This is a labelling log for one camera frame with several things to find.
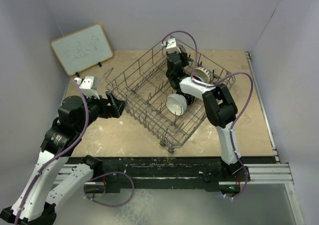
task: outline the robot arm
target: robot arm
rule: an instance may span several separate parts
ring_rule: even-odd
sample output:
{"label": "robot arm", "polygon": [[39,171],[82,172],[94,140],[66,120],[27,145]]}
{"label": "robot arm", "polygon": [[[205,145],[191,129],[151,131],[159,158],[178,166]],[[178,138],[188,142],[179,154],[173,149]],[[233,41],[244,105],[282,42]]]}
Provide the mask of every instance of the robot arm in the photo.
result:
{"label": "robot arm", "polygon": [[[80,78],[75,80],[86,96],[89,125],[98,117],[119,118],[121,116],[127,103],[117,100],[111,92],[106,92],[107,99],[99,96],[96,91],[98,78],[86,76],[83,80]],[[52,189],[56,176],[77,145],[50,163],[42,173],[38,172],[44,164],[57,154],[65,151],[78,138],[83,130],[84,114],[83,101],[79,96],[70,96],[64,99],[58,109],[58,117],[53,121],[52,127],[44,136],[38,161],[24,191],[12,207],[1,212],[0,218],[8,223],[14,223],[15,217],[20,212],[19,224],[21,225],[53,224],[56,212],[60,210],[76,189],[101,172],[102,162],[87,156],[71,175]],[[28,196],[23,209],[20,209],[21,201],[26,193]]]}
{"label": "robot arm", "polygon": [[191,77],[184,70],[188,65],[188,57],[185,49],[176,43],[175,38],[167,41],[167,72],[170,85],[179,94],[194,96],[203,101],[209,122],[217,129],[220,146],[222,165],[233,174],[242,168],[238,162],[241,158],[238,152],[235,127],[232,129],[232,138],[235,146],[233,149],[230,140],[230,127],[236,119],[237,106],[224,84],[219,84],[214,88],[207,88],[192,82]]}

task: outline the rack wheel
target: rack wheel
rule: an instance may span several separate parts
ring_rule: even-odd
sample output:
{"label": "rack wheel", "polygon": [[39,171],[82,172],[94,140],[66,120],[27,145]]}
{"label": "rack wheel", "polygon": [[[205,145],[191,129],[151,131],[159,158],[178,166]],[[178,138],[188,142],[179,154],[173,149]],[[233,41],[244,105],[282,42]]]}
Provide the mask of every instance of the rack wheel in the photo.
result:
{"label": "rack wheel", "polygon": [[168,152],[169,152],[170,154],[174,154],[175,151],[174,151],[174,149],[169,148],[169,149],[168,149]]}

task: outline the gray wall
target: gray wall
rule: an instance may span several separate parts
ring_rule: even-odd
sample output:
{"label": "gray wall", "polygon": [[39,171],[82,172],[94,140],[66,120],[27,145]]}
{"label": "gray wall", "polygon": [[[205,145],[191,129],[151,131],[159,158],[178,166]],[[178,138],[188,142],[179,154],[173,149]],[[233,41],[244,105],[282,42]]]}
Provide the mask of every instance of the gray wall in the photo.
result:
{"label": "gray wall", "polygon": [[279,1],[47,0],[64,34],[101,22],[113,49],[148,49],[183,29],[200,48],[244,50],[257,43]]}
{"label": "gray wall", "polygon": [[281,162],[309,225],[319,224],[319,0],[281,0],[252,63]]}
{"label": "gray wall", "polygon": [[22,192],[61,103],[68,76],[49,46],[60,36],[45,0],[0,0],[0,209]]}

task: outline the gray floor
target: gray floor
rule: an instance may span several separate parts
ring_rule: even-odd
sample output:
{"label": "gray floor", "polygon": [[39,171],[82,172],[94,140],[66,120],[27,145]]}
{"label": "gray floor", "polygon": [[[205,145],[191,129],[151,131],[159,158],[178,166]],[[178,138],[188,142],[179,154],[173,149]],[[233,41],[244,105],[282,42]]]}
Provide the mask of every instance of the gray floor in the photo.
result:
{"label": "gray floor", "polygon": [[[119,203],[131,190],[98,198]],[[284,185],[249,185],[231,202],[220,193],[202,190],[137,190],[120,208],[83,199],[79,190],[58,214],[55,225],[294,225]]]}

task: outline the table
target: table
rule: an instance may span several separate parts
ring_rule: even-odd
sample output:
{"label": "table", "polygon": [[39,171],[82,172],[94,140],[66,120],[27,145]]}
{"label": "table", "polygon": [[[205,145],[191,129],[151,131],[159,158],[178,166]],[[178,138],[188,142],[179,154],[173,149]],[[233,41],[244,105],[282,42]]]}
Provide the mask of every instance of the table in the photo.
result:
{"label": "table", "polygon": [[[110,76],[115,78],[145,52],[146,50],[114,51],[114,57],[102,62],[102,67],[93,66],[82,71],[80,76],[82,78],[87,75],[99,77],[98,92],[106,97],[106,83],[103,75],[113,67],[114,70]],[[231,72],[251,73],[244,51],[201,50],[200,52]],[[66,96],[77,95],[71,81],[73,78],[74,76],[70,78]],[[236,76],[236,83],[230,92],[239,110],[242,109],[247,100],[249,89],[249,79],[245,75]],[[236,124],[236,135],[239,151],[243,156],[274,155],[256,90],[253,92],[245,113]],[[184,146],[175,149],[174,156],[220,156],[220,153],[217,131],[205,119]],[[167,149],[160,145],[155,136],[126,112],[119,119],[98,118],[89,126],[82,142],[76,147],[72,156],[83,157],[88,154],[98,157],[172,156]]]}

